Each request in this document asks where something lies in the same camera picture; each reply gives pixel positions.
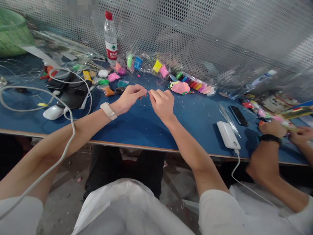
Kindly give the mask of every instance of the white sleeve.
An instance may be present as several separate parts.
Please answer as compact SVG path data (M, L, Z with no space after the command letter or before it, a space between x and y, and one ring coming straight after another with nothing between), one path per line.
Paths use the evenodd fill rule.
M246 234L246 215L230 194L208 190L201 195L199 208L199 226L203 235Z
M303 234L313 234L313 197L309 195L307 206L301 212L288 216L287 219Z
M6 212L19 197L0 201L0 215ZM17 207L0 221L1 234L36 234L43 212L42 202L35 197L25 197Z

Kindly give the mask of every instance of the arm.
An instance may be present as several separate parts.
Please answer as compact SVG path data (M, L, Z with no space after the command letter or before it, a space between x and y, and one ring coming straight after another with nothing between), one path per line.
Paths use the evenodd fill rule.
M110 104L114 113L119 116L127 112L136 100L146 95L142 86L128 86L122 96ZM65 157L80 149L101 128L111 122L105 112L100 109L74 122L76 134ZM53 166L61 157L64 148L72 136L71 124L53 132L34 146L22 160L0 182L0 200L20 196L36 179ZM52 170L29 193L44 204L58 167Z
M196 179L199 196L209 189L229 193L212 159L201 145L186 131L173 114L174 97L169 90L150 90L152 107L173 135L178 149L192 169Z
M313 129L310 127L299 127L299 131L290 132L290 141L299 149L313 167L313 149L307 144L308 140L313 139Z
M287 130L273 120L260 127L263 134L272 134L279 138L286 135ZM279 143L261 141L251 156L246 172L260 185L269 190L295 213L302 211L308 204L308 195L296 189L279 175L278 167Z

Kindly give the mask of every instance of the white cable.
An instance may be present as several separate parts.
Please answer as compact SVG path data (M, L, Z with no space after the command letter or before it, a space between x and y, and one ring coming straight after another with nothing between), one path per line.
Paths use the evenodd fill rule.
M31 186L28 187L28 189L25 190L25 192L19 197L19 199L13 204L13 206L10 207L10 209L8 209L6 212L4 212L1 216L0 216L0 220L2 220L3 218L5 218L12 210L14 210L14 208L24 199L24 197L26 197L26 195L47 175L49 174L57 165L59 165L65 155L66 155L66 152L68 150L68 147L70 145L70 143L72 142L74 136L75 136L75 125L74 125L74 120L73 120L73 114L72 114L72 111L71 109L61 100L59 99L58 97L56 97L54 94L52 94L51 92L49 91L46 91L46 90L43 90L43 89L40 89L40 88L35 88L35 87L29 87L29 86L4 86L0 89L0 102L2 103L3 106L5 106L7 109L9 110L12 110L12 111L16 111L16 112L27 112L27 111L34 111L34 110L39 110L39 109L42 109L44 107L40 107L40 108L37 108L37 109L30 109L30 110L17 110L17 109L12 109L10 108L9 106L6 105L6 103L4 102L3 100L3 96L2 96L2 93L4 90L6 89L9 89L9 88L26 88L26 89L34 89L34 90L39 90L39 91L43 91L43 92L46 92L50 95L52 95L53 98L57 99L59 102L61 102L69 111L69 114L70 114L70 120L71 120L71 123L72 123L72 128L73 128L73 134L71 136L71 138L69 139L69 141L67 142L66 146L65 146L65 149L63 151L63 154L61 156L61 158L52 166L50 167L45 173L43 173L34 183L32 183Z
M49 72L49 76L50 76L52 79L54 79L54 80L56 80L56 81L59 81L59 82L63 82L63 83L68 83L68 84L81 83L81 81L79 81L79 82L65 82L65 81L63 81L63 80L57 79L58 77L64 76L64 75L60 75L60 76L58 76L58 77L52 76L52 73L53 73L54 71L59 71L59 70L66 70L66 71L68 71L69 73L71 72L71 73L75 74L77 77L79 77L79 78L86 84L87 89L88 89L88 94L89 94L89 96L90 96L90 107L89 107L89 111L88 111L88 113L85 115L85 116L87 116L87 115L90 113L90 111L91 111L91 105L92 105L92 96L91 96L90 88L89 88L87 82L85 81L85 79L83 79L83 78L82 78L81 76L79 76L77 73L71 71L69 68L57 68L57 69L52 69L52 70L50 70L50 72ZM70 120L70 119L66 116L66 112L64 113L64 117L65 117L67 120Z
M62 81L62 80L59 80L57 79L57 77L54 77L51 75L52 72L54 71L57 71L57 70L67 70L68 71L68 74L71 72L73 74L75 74L76 76L78 76L87 86L87 89L88 89L88 93L89 93L89 96L90 96L90 108L89 108L89 111L86 115L88 115L91 111L91 105L92 105L92 95L91 95L91 92L90 92L90 88L88 86L88 84L86 83L86 81L81 77L79 76L77 73L75 72L72 72L71 70L69 70L68 68L58 68L58 69L52 69L50 72L49 72L49 76L56 80L56 81L59 81L59 82L63 82L63 83L68 83L68 84L76 84L76 83L81 83L81 81L79 82L65 82L65 81ZM72 128L73 128L73 134L71 136L71 138L69 139L69 141L67 142L66 146L65 146L65 149L63 151L63 154L61 156L61 158L52 166L50 167L45 173L43 173L34 183L32 183L28 189L25 190L25 192L19 197L19 199L10 207L10 209L8 209L6 212L4 212L1 216L0 216L0 221L5 218L12 210L14 210L15 207L17 207L17 205L27 196L27 194L47 175L49 174L57 165L59 165L65 155L66 155L66 152L69 148L69 145L70 143L72 142L74 136L75 136L75 125L74 125L74 119L73 119L73 114L72 114L72 111L71 109L66 105L66 103L64 103L61 99L59 99L56 95L54 95L53 93L49 92L49 91L46 91L46 90L43 90L43 89L40 89L40 88L36 88L36 87L30 87L30 86L4 86L0 89L0 102L2 103L2 105L4 107L6 107L7 109L9 110L12 110L12 111L15 111L15 112L29 112L29 111L36 111L36 110L39 110L39 109L42 109L42 108L45 108L45 106L43 107L39 107L39 108L35 108L35 109L29 109L29 110L18 110L18 109L13 109L9 106L7 106L7 104L4 102L3 100L3 91L6 90L6 89L9 89L9 88L26 88L26 89L33 89L33 90L39 90L39 91L43 91L43 92L46 92L50 95L52 95L52 98L51 100L49 101L48 105L52 103L53 99L56 98L59 102L61 102L64 106L65 106L65 109L64 109L64 117L68 120L71 121L71 124L72 124ZM69 114L70 114L70 118L68 118L66 116L66 112L69 111Z
M249 188L248 186L244 185L242 182L240 182L239 180L237 180L235 177L234 177L234 173L235 173L235 170L238 168L239 164L240 164L240 155L239 155L239 150L238 149L235 149L235 153L237 154L238 156L238 163L237 165L235 166L235 168L232 170L232 173L231 173L231 176L233 177L234 180L236 180L238 183L240 183L241 185L245 186L247 189L249 189L250 191L254 192L256 195L258 195L259 197L261 197L263 200L267 201L268 203L270 203L271 205L273 205L275 208L277 208L278 210L280 210L274 203L270 202L269 200L267 200L266 198L262 197L260 194L258 194L257 192L253 191L251 188ZM287 216L283 215L283 217L291 224L291 226L296 229L298 232L304 234L302 231L298 230L294 225L293 223L290 222L290 220L287 218Z

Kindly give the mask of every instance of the green basket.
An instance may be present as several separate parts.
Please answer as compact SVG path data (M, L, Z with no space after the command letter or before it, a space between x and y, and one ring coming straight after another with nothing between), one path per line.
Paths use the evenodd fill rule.
M18 13L0 8L0 58L27 53L19 46L34 45L26 19Z

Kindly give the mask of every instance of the floor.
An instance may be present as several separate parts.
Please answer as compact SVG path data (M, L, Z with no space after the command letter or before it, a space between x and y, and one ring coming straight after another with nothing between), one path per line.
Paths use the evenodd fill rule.
M84 185L88 177L90 151L85 146L60 167L48 196L37 235L71 234L82 207ZM140 150L123 149L124 159L136 160ZM199 216L185 208L182 199L199 202L196 184L179 154L168 154L162 179L160 201L177 215L195 234L200 234Z

